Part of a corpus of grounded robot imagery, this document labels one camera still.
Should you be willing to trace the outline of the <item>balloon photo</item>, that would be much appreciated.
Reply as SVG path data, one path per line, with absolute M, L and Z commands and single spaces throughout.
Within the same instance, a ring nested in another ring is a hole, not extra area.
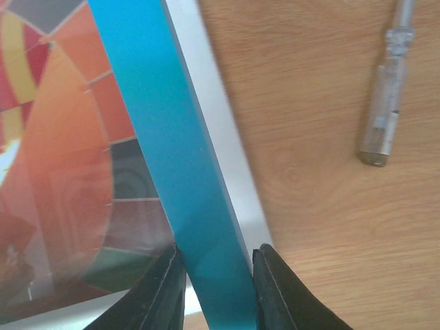
M 122 291 L 173 236 L 87 1 L 1 2 L 1 305 Z

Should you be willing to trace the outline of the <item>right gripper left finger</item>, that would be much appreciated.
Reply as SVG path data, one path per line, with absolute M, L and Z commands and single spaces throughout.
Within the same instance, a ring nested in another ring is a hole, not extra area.
M 184 258 L 176 245 L 170 245 L 119 301 L 86 328 L 182 329 L 185 291 Z

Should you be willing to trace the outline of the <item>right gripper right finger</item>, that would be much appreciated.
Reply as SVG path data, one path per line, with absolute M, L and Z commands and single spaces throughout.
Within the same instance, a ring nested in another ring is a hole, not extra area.
M 252 255 L 258 329 L 352 330 L 321 303 L 270 244 Z

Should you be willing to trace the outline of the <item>white paper mat border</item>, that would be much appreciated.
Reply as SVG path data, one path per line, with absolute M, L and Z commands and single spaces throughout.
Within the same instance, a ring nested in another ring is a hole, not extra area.
M 116 304 L 128 289 L 1 325 L 1 329 L 84 329 Z

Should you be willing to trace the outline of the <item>turquoise picture frame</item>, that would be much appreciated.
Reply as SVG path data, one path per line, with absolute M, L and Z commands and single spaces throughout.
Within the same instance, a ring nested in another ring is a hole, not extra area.
M 210 329 L 255 329 L 252 252 L 272 238 L 197 1 L 90 1 Z

